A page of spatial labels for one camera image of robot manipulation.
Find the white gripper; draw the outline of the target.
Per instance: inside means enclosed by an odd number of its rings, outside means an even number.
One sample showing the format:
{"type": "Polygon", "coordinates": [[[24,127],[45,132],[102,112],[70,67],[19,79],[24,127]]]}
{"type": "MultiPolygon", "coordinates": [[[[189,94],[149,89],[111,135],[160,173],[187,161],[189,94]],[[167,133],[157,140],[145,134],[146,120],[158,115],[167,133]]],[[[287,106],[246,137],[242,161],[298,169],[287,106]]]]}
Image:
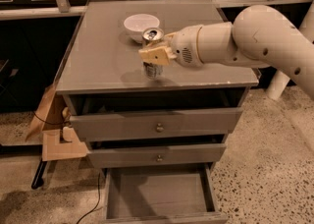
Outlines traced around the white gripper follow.
{"type": "Polygon", "coordinates": [[[164,39],[172,39],[171,48],[168,46],[146,47],[138,51],[139,56],[148,64],[168,66],[172,60],[176,59],[184,67],[199,68],[203,65],[199,59],[197,47],[201,28],[202,25],[191,26],[168,33],[164,39]]]}

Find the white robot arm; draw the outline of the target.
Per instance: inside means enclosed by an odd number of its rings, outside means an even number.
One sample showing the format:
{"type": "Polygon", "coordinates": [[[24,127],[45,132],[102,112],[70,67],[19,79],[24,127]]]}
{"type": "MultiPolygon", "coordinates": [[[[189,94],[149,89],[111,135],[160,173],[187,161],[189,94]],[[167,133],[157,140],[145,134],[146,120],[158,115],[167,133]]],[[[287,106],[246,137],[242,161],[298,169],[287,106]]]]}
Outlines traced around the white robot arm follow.
{"type": "Polygon", "coordinates": [[[222,64],[247,68],[272,66],[314,98],[314,44],[276,9],[254,5],[233,22],[196,25],[151,38],[138,51],[150,65],[167,66],[172,60],[187,68],[222,64]]]}

